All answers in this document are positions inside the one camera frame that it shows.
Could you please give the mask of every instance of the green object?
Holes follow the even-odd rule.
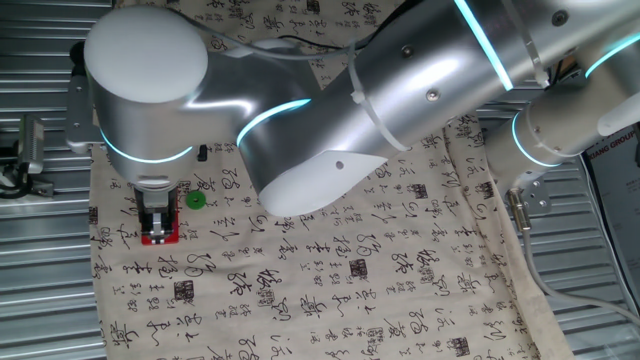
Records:
[[[191,210],[200,210],[207,203],[207,197],[200,191],[192,191],[187,194],[187,206]]]

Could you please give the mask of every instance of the wrinkled cloth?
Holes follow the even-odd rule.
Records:
[[[170,3],[244,41],[297,34],[338,46],[394,7]],[[343,61],[312,62],[320,83]],[[175,245],[141,244],[131,185],[104,151],[92,158],[92,271],[109,359],[573,358],[528,273],[473,114],[292,218],[260,206],[231,141],[209,144],[178,185]],[[200,210],[185,205],[194,190],[206,196]]]

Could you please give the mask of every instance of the screw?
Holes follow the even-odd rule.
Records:
[[[427,100],[429,101],[438,101],[440,99],[440,92],[436,89],[431,89],[427,92]]]
[[[408,59],[413,56],[413,46],[405,45],[402,47],[402,57]]]
[[[562,26],[569,20],[569,13],[566,10],[559,10],[551,18],[553,26]]]

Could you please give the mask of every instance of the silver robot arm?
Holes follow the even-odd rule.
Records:
[[[582,81],[550,89],[487,138],[502,194],[640,121],[639,21],[581,46],[574,57],[585,70]]]
[[[242,48],[207,54],[195,30],[166,10],[132,7],[101,19],[85,46],[88,81],[112,164],[137,189],[143,232],[161,243],[172,231],[171,192],[199,144],[235,141],[270,213],[311,212],[450,118],[527,78],[546,85],[543,69],[576,50],[582,58],[582,47],[599,49],[599,38],[640,16],[635,0],[415,3],[322,92],[306,62]],[[256,45],[297,53],[277,41]],[[601,52],[585,50],[585,65]],[[578,142],[564,151],[578,151]],[[536,165],[514,155],[526,169],[502,171],[514,152],[491,146],[499,183]]]

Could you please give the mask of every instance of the zip tie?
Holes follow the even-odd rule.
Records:
[[[362,83],[360,82],[360,78],[358,78],[358,74],[356,73],[356,65],[354,61],[355,51],[356,42],[352,40],[351,44],[349,44],[349,62],[347,67],[349,69],[349,77],[351,78],[351,84],[353,85],[354,90],[353,93],[351,93],[353,102],[362,106],[367,115],[369,115],[371,121],[373,121],[373,124],[376,126],[376,128],[378,128],[380,134],[389,142],[389,144],[393,145],[393,147],[398,149],[398,151],[410,150],[411,148],[402,145],[398,141],[398,139],[396,139],[393,134],[391,134],[391,131],[389,131],[389,129],[384,125],[382,120],[380,120],[380,118],[378,117],[378,114],[376,114],[376,111],[373,109],[373,106],[371,106],[371,102],[365,95],[364,88],[362,86]]]

